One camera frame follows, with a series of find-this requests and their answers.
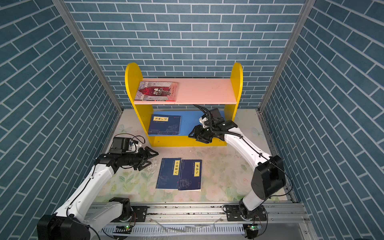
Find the blue book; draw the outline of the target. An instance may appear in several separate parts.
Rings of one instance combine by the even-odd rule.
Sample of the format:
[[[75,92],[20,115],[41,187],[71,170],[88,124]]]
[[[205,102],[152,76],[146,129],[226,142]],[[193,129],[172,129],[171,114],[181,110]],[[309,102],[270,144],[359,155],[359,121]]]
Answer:
[[[181,127],[181,116],[153,114],[149,125],[149,135],[178,135]]]
[[[179,188],[181,158],[163,158],[159,170],[157,189],[177,190]]]

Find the blue book underneath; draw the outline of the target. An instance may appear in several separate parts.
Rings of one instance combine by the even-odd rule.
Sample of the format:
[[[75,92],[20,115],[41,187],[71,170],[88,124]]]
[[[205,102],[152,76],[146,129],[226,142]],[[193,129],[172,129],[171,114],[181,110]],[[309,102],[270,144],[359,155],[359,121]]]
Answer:
[[[202,160],[182,160],[179,191],[201,191]]]

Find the illustrated red grey book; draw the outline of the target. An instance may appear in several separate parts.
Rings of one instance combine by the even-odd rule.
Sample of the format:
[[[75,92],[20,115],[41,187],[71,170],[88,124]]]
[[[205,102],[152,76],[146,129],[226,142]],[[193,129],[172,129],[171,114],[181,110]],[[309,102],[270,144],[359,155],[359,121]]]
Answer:
[[[135,101],[172,101],[177,98],[178,83],[141,81],[135,96]]]

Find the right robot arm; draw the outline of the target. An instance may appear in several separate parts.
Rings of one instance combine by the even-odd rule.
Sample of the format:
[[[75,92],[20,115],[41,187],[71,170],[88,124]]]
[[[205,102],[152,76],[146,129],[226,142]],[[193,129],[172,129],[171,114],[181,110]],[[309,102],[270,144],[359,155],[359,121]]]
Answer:
[[[286,185],[286,173],[283,160],[279,156],[271,156],[253,144],[232,120],[225,120],[215,108],[208,110],[194,105],[203,112],[189,134],[189,138],[203,144],[210,144],[214,138],[232,146],[253,169],[252,190],[240,200],[241,216],[249,220],[256,216],[261,205],[278,190]]]

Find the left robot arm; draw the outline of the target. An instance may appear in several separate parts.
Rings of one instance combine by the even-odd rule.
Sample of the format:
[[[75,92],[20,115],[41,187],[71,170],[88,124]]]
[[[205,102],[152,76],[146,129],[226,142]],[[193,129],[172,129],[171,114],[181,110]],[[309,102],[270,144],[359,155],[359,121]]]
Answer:
[[[90,240],[99,237],[99,231],[116,220],[127,223],[130,232],[137,214],[130,199],[113,197],[100,210],[87,217],[93,201],[118,169],[142,171],[151,165],[150,159],[158,152],[142,147],[141,141],[115,137],[108,153],[99,155],[90,173],[79,188],[53,214],[43,215],[37,224],[40,240]]]

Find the floral table mat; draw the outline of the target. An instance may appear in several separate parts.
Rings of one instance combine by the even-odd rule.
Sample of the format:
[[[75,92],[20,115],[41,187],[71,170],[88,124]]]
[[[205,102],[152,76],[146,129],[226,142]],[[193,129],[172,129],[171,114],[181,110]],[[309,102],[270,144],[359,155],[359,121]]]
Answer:
[[[270,153],[256,110],[240,109],[234,121],[257,147]],[[146,138],[134,110],[125,110],[113,133],[128,133]],[[238,202],[250,190],[253,171],[250,165],[231,146],[153,148],[159,156],[143,171],[119,169],[104,185],[94,202],[108,202],[113,197],[138,202]],[[202,160],[200,191],[156,189],[162,158]]]

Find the yellow wooden bookshelf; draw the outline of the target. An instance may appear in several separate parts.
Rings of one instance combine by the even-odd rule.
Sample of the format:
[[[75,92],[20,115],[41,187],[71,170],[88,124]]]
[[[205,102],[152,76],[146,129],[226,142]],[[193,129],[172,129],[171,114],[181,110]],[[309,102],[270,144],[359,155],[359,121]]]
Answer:
[[[228,79],[172,79],[178,84],[175,101],[137,101],[135,100],[140,82],[144,77],[140,67],[136,63],[130,63],[126,67],[125,85],[127,94],[135,110],[138,119],[148,133],[152,115],[156,113],[153,106],[164,105],[171,107],[175,105],[223,105],[223,116],[225,120],[235,120],[243,90],[243,68],[240,63],[235,63],[231,76]],[[189,133],[199,124],[202,112],[192,109],[173,110],[169,115],[180,115],[182,118],[181,131],[179,135],[161,136],[147,134],[152,147],[203,147],[204,144],[192,138]]]

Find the aluminium front rail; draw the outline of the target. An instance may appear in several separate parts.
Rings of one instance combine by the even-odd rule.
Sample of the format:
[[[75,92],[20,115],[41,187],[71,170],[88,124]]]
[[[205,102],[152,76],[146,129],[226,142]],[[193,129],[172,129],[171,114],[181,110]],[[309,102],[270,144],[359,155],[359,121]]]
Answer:
[[[128,240],[134,237],[240,235],[243,239],[315,240],[302,204],[263,203],[244,216],[232,203],[132,203],[133,220],[112,220],[100,237]]]

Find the aluminium corner post right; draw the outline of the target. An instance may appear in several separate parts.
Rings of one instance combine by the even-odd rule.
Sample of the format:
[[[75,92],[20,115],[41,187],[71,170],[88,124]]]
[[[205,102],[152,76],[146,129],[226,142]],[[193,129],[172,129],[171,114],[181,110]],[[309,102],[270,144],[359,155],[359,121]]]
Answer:
[[[281,55],[281,58],[279,60],[279,64],[278,66],[276,67],[275,69],[275,72],[274,72],[274,75],[272,76],[271,78],[271,81],[269,83],[269,86],[267,87],[266,89],[266,92],[263,96],[263,99],[259,105],[259,112],[262,113],[265,108],[267,107],[267,104],[268,104],[268,101],[273,93],[273,90],[274,88],[276,87],[278,81],[279,81],[279,77],[281,76],[282,74],[282,71],[288,61],[288,58],[295,46],[295,43],[297,42],[298,40],[298,37],[304,27],[304,24],[307,20],[307,18],[309,17],[309,14],[315,4],[315,0],[308,0],[308,1],[305,1],[305,4],[299,14],[299,17],[298,17],[298,20],[293,28],[293,31],[291,33],[291,36],[290,38],[288,39],[287,41],[287,45]]]

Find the aluminium corner post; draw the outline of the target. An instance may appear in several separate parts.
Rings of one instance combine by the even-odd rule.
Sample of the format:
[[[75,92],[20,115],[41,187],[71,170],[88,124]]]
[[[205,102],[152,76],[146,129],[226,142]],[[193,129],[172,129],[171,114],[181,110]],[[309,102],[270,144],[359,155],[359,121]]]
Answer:
[[[278,66],[276,67],[275,69],[275,72],[274,72],[274,75],[272,76],[271,78],[271,81],[269,83],[269,86],[267,87],[266,89],[266,92],[263,96],[263,99],[259,105],[259,112],[262,113],[265,108],[267,107],[267,104],[268,104],[268,101],[273,93],[273,90],[274,88],[276,87],[278,81],[279,81],[279,77],[281,76],[282,74],[282,71],[288,61],[288,58],[295,46],[295,43],[297,42],[298,40],[298,37],[304,27],[304,24],[307,20],[307,18],[309,17],[309,14],[315,4],[315,0],[308,0],[308,1],[305,1],[305,4],[299,14],[299,17],[298,17],[298,20],[293,28],[293,31],[291,33],[291,36],[290,38],[288,39],[287,41],[287,45],[281,55],[281,58],[279,60],[279,64]]]
[[[121,114],[124,111],[124,108],[120,104],[118,98],[116,97],[116,94],[114,93],[111,85],[109,84],[105,74],[103,73],[99,63],[97,62],[96,58],[94,57],[86,39],[84,38],[83,34],[81,33],[75,19],[71,15],[65,1],[62,0],[52,0],[54,6],[58,10],[60,16],[64,20],[66,26],[70,30],[71,34],[73,35],[74,39],[76,40],[77,44],[79,45],[80,49],[82,50],[83,54],[87,58],[90,66],[96,73],[97,77],[99,78],[99,81],[105,88],[106,92],[108,93],[110,99],[114,103],[116,109]]]

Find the aluminium corner post left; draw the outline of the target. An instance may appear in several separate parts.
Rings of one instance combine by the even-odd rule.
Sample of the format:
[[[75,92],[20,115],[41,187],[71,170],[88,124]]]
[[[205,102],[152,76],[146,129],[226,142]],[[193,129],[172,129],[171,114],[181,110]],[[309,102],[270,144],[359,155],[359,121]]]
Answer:
[[[118,98],[116,97],[116,94],[114,93],[111,85],[109,84],[105,74],[103,73],[99,63],[97,62],[96,58],[94,57],[86,39],[84,38],[83,34],[81,33],[75,19],[71,15],[65,1],[62,0],[52,0],[54,6],[58,10],[60,16],[64,20],[66,26],[70,30],[71,34],[73,35],[74,39],[76,40],[77,44],[79,45],[80,49],[82,50],[83,54],[87,58],[90,66],[96,73],[97,77],[99,78],[99,81],[105,88],[106,92],[108,93],[110,99],[114,103],[116,109],[121,114],[124,111],[124,108],[120,104]]]

